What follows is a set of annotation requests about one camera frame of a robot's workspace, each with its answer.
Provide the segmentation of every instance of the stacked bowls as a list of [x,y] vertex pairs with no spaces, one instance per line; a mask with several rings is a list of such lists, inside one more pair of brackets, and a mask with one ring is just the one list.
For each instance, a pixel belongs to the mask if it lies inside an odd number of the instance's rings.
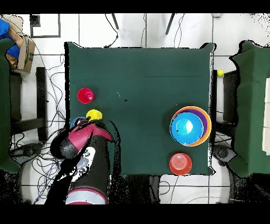
[[[171,136],[184,146],[200,145],[209,137],[210,132],[210,117],[199,107],[183,107],[171,119]],[[175,175],[185,175],[191,170],[192,161],[188,155],[177,153],[171,158],[169,166]]]
[[171,119],[170,133],[182,145],[200,145],[209,137],[210,132],[210,117],[199,107],[183,107]]

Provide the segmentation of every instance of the yellow ball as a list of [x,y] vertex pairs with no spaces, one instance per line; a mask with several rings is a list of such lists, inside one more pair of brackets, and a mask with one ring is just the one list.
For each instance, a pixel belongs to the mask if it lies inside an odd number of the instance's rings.
[[223,76],[224,75],[224,71],[223,70],[217,70],[217,76]]
[[102,119],[102,113],[98,110],[89,110],[86,114],[86,118],[90,117],[89,120],[101,120]]

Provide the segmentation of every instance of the green table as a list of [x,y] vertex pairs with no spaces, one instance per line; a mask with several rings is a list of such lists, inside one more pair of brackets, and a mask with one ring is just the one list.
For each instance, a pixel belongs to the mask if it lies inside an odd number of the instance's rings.
[[270,156],[262,150],[265,82],[270,77],[270,49],[253,41],[242,41],[232,56],[240,85],[237,88],[238,124],[234,150],[237,156],[229,163],[239,176],[250,173],[270,174]]
[[11,98],[9,87],[9,63],[6,59],[6,51],[12,47],[14,42],[11,39],[0,39],[0,170],[10,173],[18,172],[21,167],[12,161],[8,155],[11,145]]
[[[213,48],[213,44],[204,44],[201,49],[83,49],[68,43],[70,120],[97,109],[109,131],[112,125],[107,121],[115,123],[121,137],[121,174],[172,174],[169,160],[174,153],[190,156],[190,174],[212,174],[207,165],[208,141],[183,146],[173,140],[169,125],[184,106],[208,111]],[[95,93],[89,104],[77,99],[83,87]],[[112,165],[114,145],[108,147]]]

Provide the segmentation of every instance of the red cup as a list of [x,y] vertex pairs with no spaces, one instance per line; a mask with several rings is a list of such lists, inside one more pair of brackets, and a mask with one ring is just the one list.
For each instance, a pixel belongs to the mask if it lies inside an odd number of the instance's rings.
[[176,153],[170,159],[169,166],[175,175],[185,175],[191,170],[192,161],[188,155],[184,153]]
[[88,104],[94,99],[94,93],[88,88],[82,88],[78,92],[78,100],[83,104]]

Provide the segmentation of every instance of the black chair leg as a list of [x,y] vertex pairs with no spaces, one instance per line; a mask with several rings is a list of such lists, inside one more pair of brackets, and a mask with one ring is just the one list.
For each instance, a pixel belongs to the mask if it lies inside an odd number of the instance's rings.
[[175,13],[172,13],[172,14],[171,14],[170,21],[169,21],[169,24],[168,24],[167,29],[166,29],[166,35],[168,35],[168,33],[169,33],[169,31],[170,31],[171,23],[172,23],[172,20],[173,20],[174,17],[175,17]]
[[114,15],[114,13],[111,13],[111,14],[112,14],[112,18],[113,18],[115,27],[116,27],[117,30],[119,30],[118,23],[117,23],[117,21],[116,21],[116,17],[115,17],[115,15]]

